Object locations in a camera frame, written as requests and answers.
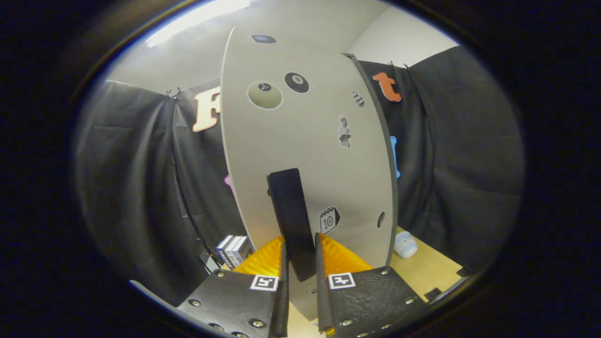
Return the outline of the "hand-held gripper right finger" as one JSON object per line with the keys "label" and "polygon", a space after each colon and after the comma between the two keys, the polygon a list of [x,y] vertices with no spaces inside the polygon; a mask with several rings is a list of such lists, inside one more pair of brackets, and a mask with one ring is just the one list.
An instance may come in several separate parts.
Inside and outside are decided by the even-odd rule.
{"label": "hand-held gripper right finger", "polygon": [[320,233],[315,246],[318,329],[328,338],[390,338],[427,312],[392,267],[372,268]]}

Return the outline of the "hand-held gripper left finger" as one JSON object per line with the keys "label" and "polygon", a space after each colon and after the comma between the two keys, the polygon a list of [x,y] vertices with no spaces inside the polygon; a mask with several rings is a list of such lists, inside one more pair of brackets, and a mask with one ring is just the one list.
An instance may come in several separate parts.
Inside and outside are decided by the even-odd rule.
{"label": "hand-held gripper left finger", "polygon": [[287,248],[279,236],[233,271],[212,272],[178,310],[237,338],[285,338],[288,299]]}

